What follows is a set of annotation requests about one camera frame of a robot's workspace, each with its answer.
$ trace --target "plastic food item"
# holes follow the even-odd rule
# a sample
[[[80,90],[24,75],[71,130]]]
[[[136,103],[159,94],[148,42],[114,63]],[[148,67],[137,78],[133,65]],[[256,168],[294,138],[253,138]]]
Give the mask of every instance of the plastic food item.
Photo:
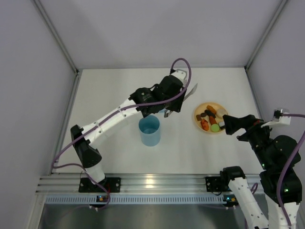
[[[201,121],[201,116],[200,116],[200,114],[196,115],[196,119],[197,119],[197,121]]]
[[[214,118],[214,117],[212,117],[212,116],[210,116],[210,117],[209,117],[209,121],[210,121],[211,125],[213,125],[213,124],[217,124],[217,122],[216,122],[215,118]]]
[[[214,113],[210,110],[205,110],[204,111],[208,116],[212,116],[213,118],[216,118],[216,116],[214,115]]]
[[[223,118],[224,115],[227,115],[227,111],[224,110],[224,109],[218,109],[217,112],[216,112],[216,115],[219,117],[219,118]]]
[[[220,129],[222,129],[222,130],[225,129],[225,124],[224,124],[224,122],[220,122],[218,125],[219,125]]]
[[[206,114],[206,112],[203,112],[203,113],[200,114],[200,116],[201,116],[202,118],[204,118],[204,117],[207,116],[207,114]]]
[[[218,124],[213,124],[211,125],[211,131],[212,132],[218,132],[219,131],[219,125]]]
[[[201,123],[201,127],[203,130],[205,130],[205,131],[209,130],[209,124],[205,119],[203,119],[200,123]]]
[[[211,111],[214,115],[216,114],[216,111],[215,111],[215,109],[214,109],[212,106],[207,105],[207,106],[206,106],[206,109],[208,109],[209,111]]]

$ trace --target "white backdrop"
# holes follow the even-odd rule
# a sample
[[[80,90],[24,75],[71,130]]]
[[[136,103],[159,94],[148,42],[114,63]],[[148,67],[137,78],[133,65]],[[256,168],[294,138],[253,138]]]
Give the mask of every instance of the white backdrop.
[[[74,73],[31,1],[2,0],[0,28],[0,225],[23,229]]]
[[[245,66],[280,0],[41,0],[78,68]]]

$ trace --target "white table surface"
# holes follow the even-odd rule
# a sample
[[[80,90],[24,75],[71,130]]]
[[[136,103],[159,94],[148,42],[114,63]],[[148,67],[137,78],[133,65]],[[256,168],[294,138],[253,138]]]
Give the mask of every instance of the white table surface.
[[[225,132],[212,135],[200,130],[193,119],[195,108],[205,102],[221,104],[229,115],[258,117],[251,89],[243,68],[193,68],[188,98],[180,113],[161,122],[161,141],[147,147],[141,143],[138,122],[124,127],[99,148],[105,173],[216,174],[224,167],[241,166],[246,174],[258,174],[261,166],[250,144]],[[70,128],[84,126],[119,106],[139,87],[151,87],[168,75],[169,69],[98,69],[82,72],[64,146],[71,141]],[[59,165],[80,163],[74,148],[59,159]],[[57,172],[80,172],[77,167]]]

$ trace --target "green ball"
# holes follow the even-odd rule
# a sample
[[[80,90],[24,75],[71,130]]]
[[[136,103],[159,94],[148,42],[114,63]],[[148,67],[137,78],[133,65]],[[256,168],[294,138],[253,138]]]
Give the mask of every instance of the green ball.
[[[218,124],[213,124],[211,126],[211,131],[212,132],[218,132],[220,130],[219,125]]]

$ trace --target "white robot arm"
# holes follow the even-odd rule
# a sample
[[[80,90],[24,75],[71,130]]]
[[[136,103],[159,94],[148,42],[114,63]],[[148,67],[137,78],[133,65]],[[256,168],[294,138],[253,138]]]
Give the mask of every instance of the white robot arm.
[[[180,112],[186,92],[186,84],[186,71],[171,70],[171,74],[164,77],[160,84],[155,84],[151,88],[137,89],[130,95],[130,98],[99,120],[83,127],[73,126],[71,128],[73,140],[84,135],[73,146],[89,176],[98,183],[105,179],[102,170],[102,156],[97,148],[113,133],[139,120],[141,116],[146,117],[164,108],[169,111]]]
[[[245,177],[230,180],[229,188],[236,196],[249,228],[268,228],[268,220],[258,206]]]

